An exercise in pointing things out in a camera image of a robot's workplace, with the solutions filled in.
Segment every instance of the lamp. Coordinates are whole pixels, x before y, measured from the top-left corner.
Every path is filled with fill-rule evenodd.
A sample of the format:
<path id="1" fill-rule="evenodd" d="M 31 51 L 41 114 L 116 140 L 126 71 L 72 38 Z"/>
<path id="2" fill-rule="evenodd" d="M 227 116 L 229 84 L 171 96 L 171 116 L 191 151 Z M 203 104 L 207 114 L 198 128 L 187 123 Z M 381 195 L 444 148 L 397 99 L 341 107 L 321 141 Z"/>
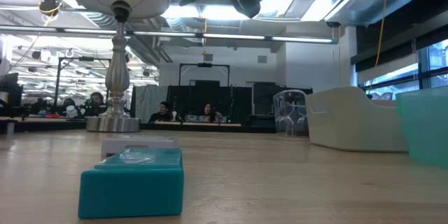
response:
<path id="1" fill-rule="evenodd" d="M 138 132 L 140 119 L 127 115 L 122 99 L 130 85 L 129 70 L 125 61 L 127 39 L 125 23 L 128 18 L 152 18 L 168 9 L 167 0 L 77 0 L 89 9 L 113 15 L 117 21 L 116 35 L 112 38 L 113 56 L 106 73 L 109 90 L 107 111 L 87 118 L 87 130 L 96 132 Z"/>

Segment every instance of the silver lamp base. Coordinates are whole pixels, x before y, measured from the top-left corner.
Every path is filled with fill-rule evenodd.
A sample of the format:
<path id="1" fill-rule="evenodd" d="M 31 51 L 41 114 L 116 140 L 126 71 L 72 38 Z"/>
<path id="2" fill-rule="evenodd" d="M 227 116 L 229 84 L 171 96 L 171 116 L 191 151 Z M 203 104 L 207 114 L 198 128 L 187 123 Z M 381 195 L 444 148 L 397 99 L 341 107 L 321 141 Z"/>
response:
<path id="1" fill-rule="evenodd" d="M 86 129 L 90 132 L 139 132 L 140 119 L 108 116 L 87 117 Z"/>

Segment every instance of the teal box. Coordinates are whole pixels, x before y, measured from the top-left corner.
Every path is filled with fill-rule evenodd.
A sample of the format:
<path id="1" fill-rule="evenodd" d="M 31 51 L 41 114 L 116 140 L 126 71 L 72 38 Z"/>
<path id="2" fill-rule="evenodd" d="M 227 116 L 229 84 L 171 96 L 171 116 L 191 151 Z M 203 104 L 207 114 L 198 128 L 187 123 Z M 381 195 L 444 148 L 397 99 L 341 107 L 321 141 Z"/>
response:
<path id="1" fill-rule="evenodd" d="M 400 93 L 396 97 L 409 156 L 448 167 L 448 86 Z"/>
<path id="2" fill-rule="evenodd" d="M 181 149 L 131 148 L 81 174 L 79 218 L 182 213 Z"/>

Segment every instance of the hair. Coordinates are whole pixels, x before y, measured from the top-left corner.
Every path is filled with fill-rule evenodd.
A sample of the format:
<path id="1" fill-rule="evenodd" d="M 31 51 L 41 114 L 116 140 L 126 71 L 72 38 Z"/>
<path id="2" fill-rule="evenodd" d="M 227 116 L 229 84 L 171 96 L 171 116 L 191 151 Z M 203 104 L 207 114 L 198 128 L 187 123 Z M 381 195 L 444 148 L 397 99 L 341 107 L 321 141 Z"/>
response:
<path id="1" fill-rule="evenodd" d="M 160 105 L 165 106 L 165 108 L 167 108 L 168 111 L 171 110 L 171 105 L 168 102 L 166 102 L 166 101 L 160 102 Z"/>
<path id="2" fill-rule="evenodd" d="M 102 101 L 104 101 L 103 95 L 100 92 L 93 92 L 90 95 L 90 98 L 94 97 L 94 96 L 99 96 L 99 98 L 101 98 Z"/>
<path id="3" fill-rule="evenodd" d="M 70 105 L 75 106 L 75 105 L 76 105 L 76 102 L 75 102 L 72 98 L 67 98 L 67 99 L 65 99 L 64 102 L 63 102 L 62 104 L 65 106 L 65 103 L 66 103 L 66 102 L 69 103 L 67 106 L 70 106 Z"/>

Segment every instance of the wooden table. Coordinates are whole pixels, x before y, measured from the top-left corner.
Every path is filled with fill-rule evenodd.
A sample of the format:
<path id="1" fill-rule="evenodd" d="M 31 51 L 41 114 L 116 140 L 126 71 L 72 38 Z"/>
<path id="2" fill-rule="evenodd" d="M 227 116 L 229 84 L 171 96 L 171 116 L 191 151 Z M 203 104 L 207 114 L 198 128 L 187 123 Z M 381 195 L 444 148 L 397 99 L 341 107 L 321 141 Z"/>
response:
<path id="1" fill-rule="evenodd" d="M 273 134 L 145 131 L 179 137 L 181 216 L 78 220 L 79 175 L 100 161 L 85 130 L 0 140 L 0 223 L 448 223 L 448 169 L 406 154 L 347 153 Z"/>

